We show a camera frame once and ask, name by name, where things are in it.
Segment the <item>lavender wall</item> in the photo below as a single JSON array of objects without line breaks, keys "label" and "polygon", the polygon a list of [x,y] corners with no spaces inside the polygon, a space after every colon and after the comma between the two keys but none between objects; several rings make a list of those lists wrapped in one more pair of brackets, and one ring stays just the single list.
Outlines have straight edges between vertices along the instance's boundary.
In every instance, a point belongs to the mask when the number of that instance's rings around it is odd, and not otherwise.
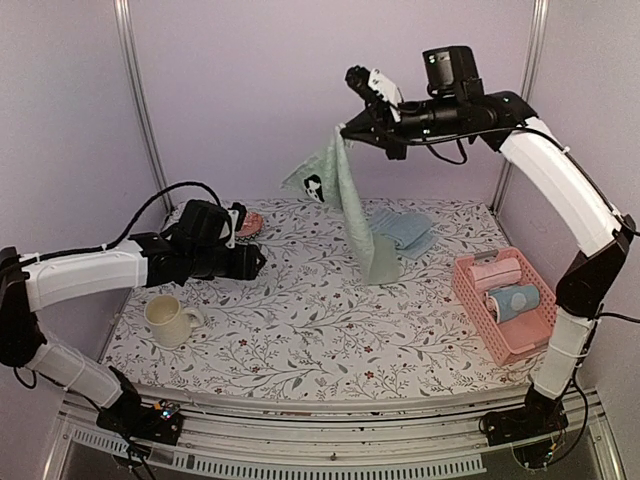
[{"label": "lavender wall", "polygon": [[[640,220],[640,4],[551,2],[534,108],[623,212]],[[503,224],[555,285],[576,247],[568,229],[523,177],[515,175]],[[640,315],[640,245],[607,297],[607,310]],[[586,364],[609,415],[628,478],[640,478],[640,328],[605,319]]]},{"label": "lavender wall", "polygon": [[[153,193],[112,2],[0,3],[0,246],[51,251],[117,236]],[[160,210],[141,225],[155,228]],[[40,314],[95,356],[124,292]],[[0,478],[41,478],[62,399],[0,368]]]},{"label": "lavender wall", "polygon": [[[264,198],[283,196],[281,180],[360,112],[344,83],[355,64],[380,68],[407,99],[420,99],[422,51],[467,44],[487,91],[517,91],[533,2],[139,0],[131,8],[170,181],[197,178],[223,197]],[[352,152],[363,197],[489,201],[501,164],[480,144],[464,168],[425,149],[406,162],[366,145]]]}]

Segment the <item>black and white patch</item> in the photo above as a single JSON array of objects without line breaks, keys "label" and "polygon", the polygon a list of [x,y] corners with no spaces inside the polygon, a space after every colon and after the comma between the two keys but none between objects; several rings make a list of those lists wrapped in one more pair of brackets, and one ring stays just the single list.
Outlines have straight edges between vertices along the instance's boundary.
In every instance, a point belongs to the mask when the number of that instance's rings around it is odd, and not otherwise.
[{"label": "black and white patch", "polygon": [[311,175],[304,180],[305,192],[316,202],[324,203],[322,195],[322,181],[318,175]]}]

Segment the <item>metal pole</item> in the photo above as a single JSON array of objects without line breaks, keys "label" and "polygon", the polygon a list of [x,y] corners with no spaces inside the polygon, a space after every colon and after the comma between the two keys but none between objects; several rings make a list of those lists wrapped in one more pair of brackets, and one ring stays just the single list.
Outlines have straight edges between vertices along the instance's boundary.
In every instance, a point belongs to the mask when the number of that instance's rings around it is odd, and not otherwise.
[{"label": "metal pole", "polygon": [[[538,74],[548,12],[549,0],[535,0],[533,17],[531,20],[531,32],[529,34],[529,50],[527,52],[527,61],[521,88],[521,96],[527,102],[531,100],[533,86]],[[493,195],[493,201],[491,202],[490,207],[496,217],[500,215],[502,207],[504,206],[512,175],[513,165],[505,160],[502,164],[498,185],[496,186],[496,191]]]},{"label": "metal pole", "polygon": [[[142,85],[142,77],[140,76],[140,66],[138,64],[138,56],[136,53],[136,46],[133,36],[133,26],[131,24],[131,13],[129,11],[128,0],[114,0],[116,23],[118,25],[118,35],[120,37],[120,45],[122,47],[122,53],[124,56],[125,68],[129,77],[129,85],[131,86],[131,93],[136,107],[136,114],[138,117],[138,123],[140,125],[140,131],[142,133],[142,139],[147,151],[147,157],[149,160],[149,166],[151,167],[151,173],[156,185],[157,191],[166,188],[168,185],[167,177],[160,161],[160,154],[158,152],[158,145],[153,134],[153,127],[151,125],[151,117],[147,108],[147,101],[144,95],[144,88]],[[167,213],[173,210],[173,202],[170,194],[166,194],[162,197],[162,203]]]}]

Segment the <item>blue cloth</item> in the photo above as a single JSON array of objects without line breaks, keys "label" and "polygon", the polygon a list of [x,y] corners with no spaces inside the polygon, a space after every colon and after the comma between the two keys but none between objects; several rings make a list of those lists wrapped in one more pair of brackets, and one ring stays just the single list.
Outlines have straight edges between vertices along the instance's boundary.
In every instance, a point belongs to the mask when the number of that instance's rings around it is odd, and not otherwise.
[{"label": "blue cloth", "polygon": [[396,213],[376,210],[369,219],[371,231],[393,240],[398,253],[417,260],[438,241],[429,232],[433,222],[421,213]]},{"label": "blue cloth", "polygon": [[494,302],[496,320],[507,322],[518,315],[540,305],[540,291],[535,285],[513,285],[490,290],[489,298]]}]

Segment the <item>pink basket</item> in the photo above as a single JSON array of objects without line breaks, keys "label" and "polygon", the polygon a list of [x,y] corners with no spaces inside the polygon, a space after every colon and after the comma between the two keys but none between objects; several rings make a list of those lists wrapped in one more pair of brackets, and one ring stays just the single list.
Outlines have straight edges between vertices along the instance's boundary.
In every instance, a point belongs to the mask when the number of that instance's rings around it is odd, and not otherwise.
[{"label": "pink basket", "polygon": [[[540,306],[518,315],[513,320],[498,324],[487,310],[482,294],[476,292],[473,287],[469,267],[505,258],[518,260],[522,268],[522,280],[519,285],[535,285],[540,291]],[[522,360],[542,350],[549,342],[556,323],[556,297],[517,248],[510,247],[456,259],[453,290],[498,365]]]}]

